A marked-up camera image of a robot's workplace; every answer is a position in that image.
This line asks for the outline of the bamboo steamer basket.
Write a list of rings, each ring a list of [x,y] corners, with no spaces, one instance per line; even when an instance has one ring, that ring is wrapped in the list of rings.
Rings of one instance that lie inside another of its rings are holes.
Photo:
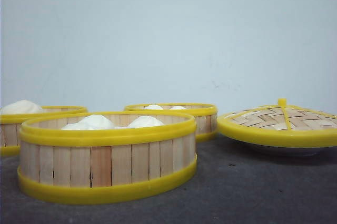
[[[24,122],[17,169],[20,190],[33,198],[72,205],[146,198],[190,180],[197,168],[193,116],[164,111],[107,111],[108,130],[61,130],[85,114]],[[139,116],[163,126],[128,128]]]
[[[151,104],[135,104],[124,107],[126,111],[144,110]],[[196,129],[196,142],[204,142],[213,139],[217,133],[217,107],[213,104],[203,103],[156,103],[163,107],[163,111],[171,111],[172,106],[184,106],[186,110],[172,110],[194,116]]]
[[[16,156],[20,151],[19,130],[21,124],[29,119],[52,116],[86,113],[83,106],[42,106],[36,113],[1,115],[1,156]]]

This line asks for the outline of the woven bamboo steamer lid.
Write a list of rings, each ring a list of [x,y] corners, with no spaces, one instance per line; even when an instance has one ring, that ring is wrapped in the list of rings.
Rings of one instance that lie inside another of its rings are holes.
[[[247,144],[281,148],[327,148],[336,146],[336,115],[289,105],[280,98],[264,105],[223,114],[218,131]]]

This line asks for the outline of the white bun rear right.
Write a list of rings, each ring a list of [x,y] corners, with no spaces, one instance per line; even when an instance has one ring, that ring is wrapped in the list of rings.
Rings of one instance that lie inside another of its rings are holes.
[[[184,106],[172,106],[170,110],[186,110],[187,108]]]

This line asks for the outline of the white bun rear left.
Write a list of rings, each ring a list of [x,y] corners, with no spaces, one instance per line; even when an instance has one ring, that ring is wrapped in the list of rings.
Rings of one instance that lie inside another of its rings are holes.
[[[163,107],[156,104],[151,104],[144,107],[144,110],[163,110]]]

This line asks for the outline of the white bun front right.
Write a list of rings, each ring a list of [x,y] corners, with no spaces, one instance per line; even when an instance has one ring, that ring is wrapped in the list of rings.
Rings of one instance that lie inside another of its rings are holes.
[[[159,119],[156,119],[152,116],[139,116],[135,120],[133,120],[128,128],[143,128],[143,127],[155,127],[155,126],[163,126],[164,123]]]

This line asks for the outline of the white bun front left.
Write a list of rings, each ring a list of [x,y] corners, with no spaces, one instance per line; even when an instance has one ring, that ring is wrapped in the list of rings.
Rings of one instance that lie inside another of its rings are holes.
[[[113,122],[103,115],[89,115],[77,123],[69,123],[61,130],[108,130],[114,129]]]

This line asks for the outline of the round white bun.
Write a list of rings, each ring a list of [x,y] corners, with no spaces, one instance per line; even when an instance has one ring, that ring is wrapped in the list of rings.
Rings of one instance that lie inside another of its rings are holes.
[[[19,100],[1,108],[1,115],[14,115],[14,114],[36,114],[42,113],[44,109],[29,100]]]

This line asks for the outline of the white shallow plate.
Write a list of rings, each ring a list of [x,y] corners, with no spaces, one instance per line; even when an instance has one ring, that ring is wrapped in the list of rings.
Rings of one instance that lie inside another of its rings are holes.
[[[325,148],[290,148],[248,144],[246,145],[254,151],[275,156],[307,157],[314,156],[325,150]]]

